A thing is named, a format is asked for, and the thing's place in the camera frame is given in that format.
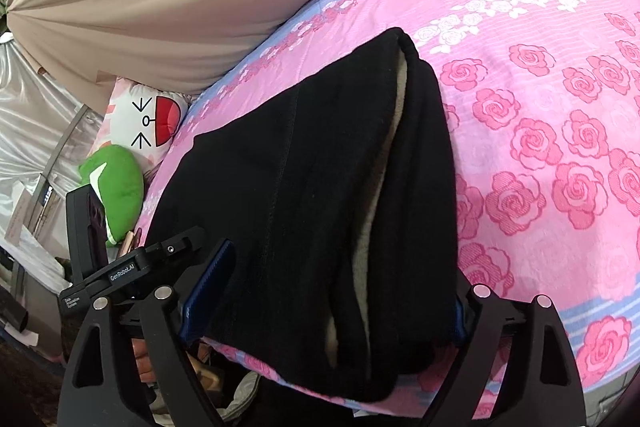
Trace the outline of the person's left hand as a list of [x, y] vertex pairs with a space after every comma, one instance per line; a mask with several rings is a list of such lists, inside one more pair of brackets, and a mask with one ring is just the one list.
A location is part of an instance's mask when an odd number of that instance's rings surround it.
[[[134, 349], [134, 358], [136, 359], [136, 365], [142, 383], [155, 383], [157, 378], [151, 363], [148, 347], [146, 347], [146, 342], [143, 339], [133, 339], [132, 349]], [[188, 357], [197, 374], [201, 374], [202, 370], [206, 369], [199, 359], [193, 358], [191, 355], [188, 355]]]

